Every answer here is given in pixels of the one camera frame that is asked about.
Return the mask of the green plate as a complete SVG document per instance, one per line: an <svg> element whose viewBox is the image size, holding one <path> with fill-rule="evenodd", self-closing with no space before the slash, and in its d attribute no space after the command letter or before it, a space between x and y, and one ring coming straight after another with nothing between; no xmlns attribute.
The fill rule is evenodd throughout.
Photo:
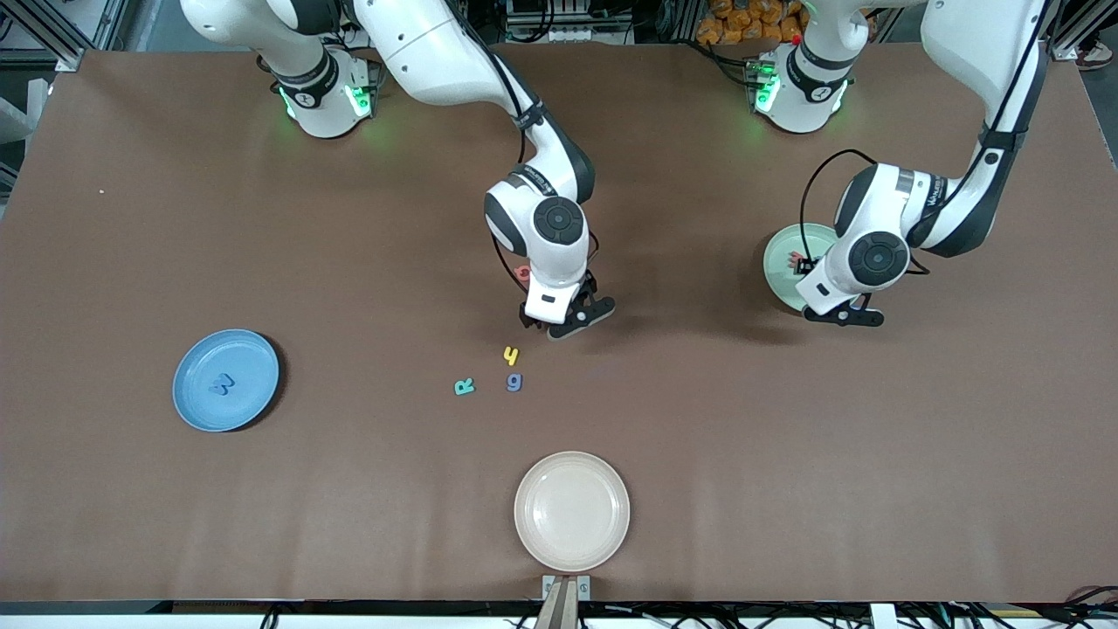
<svg viewBox="0 0 1118 629"><path fill-rule="evenodd" d="M773 294L786 307L800 315L806 301L796 290L803 275L797 275L796 268L788 266L790 252L811 254L811 258L822 258L839 242L834 227L821 223L790 225L774 234L762 255L762 271Z"/></svg>

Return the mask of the beige plate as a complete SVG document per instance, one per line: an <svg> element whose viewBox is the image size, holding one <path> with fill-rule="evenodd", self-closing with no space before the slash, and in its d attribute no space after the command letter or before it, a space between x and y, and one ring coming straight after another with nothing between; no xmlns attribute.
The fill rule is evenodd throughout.
<svg viewBox="0 0 1118 629"><path fill-rule="evenodd" d="M536 562L559 573L586 573L624 544L631 494L618 470L598 455L550 454L519 483L514 526Z"/></svg>

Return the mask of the blue plate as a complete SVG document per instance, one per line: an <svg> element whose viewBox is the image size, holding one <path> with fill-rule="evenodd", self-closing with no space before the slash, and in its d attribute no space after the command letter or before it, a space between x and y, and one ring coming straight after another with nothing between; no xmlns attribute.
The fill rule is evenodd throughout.
<svg viewBox="0 0 1118 629"><path fill-rule="evenodd" d="M209 391L220 373L231 375L236 383L226 397ZM196 430L236 431L272 406L280 377L280 354L267 339L248 328L220 330L200 339L176 366L172 404Z"/></svg>

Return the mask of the orange netted bag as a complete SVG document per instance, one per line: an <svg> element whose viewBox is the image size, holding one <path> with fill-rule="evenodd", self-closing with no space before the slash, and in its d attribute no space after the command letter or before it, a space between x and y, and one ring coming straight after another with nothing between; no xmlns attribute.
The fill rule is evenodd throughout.
<svg viewBox="0 0 1118 629"><path fill-rule="evenodd" d="M707 8L694 31L702 46L732 45L754 39L797 44L811 8L802 0L705 0Z"/></svg>

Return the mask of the grey equipment rack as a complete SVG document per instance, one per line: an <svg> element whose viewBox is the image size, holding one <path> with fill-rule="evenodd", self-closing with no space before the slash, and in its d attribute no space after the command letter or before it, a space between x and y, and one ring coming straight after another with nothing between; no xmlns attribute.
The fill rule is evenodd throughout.
<svg viewBox="0 0 1118 629"><path fill-rule="evenodd" d="M635 0L494 0L506 41L559 44L634 42Z"/></svg>

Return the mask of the aluminium frame post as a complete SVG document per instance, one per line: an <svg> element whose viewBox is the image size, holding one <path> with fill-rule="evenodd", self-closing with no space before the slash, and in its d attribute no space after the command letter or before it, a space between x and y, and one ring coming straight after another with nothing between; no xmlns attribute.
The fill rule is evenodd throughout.
<svg viewBox="0 0 1118 629"><path fill-rule="evenodd" d="M95 44L47 0L0 0L0 10L53 54L55 72L77 72L84 53L95 48Z"/></svg>
<svg viewBox="0 0 1118 629"><path fill-rule="evenodd" d="M1118 0L1054 0L1055 17L1046 32L1050 59L1073 60L1107 29L1118 25Z"/></svg>

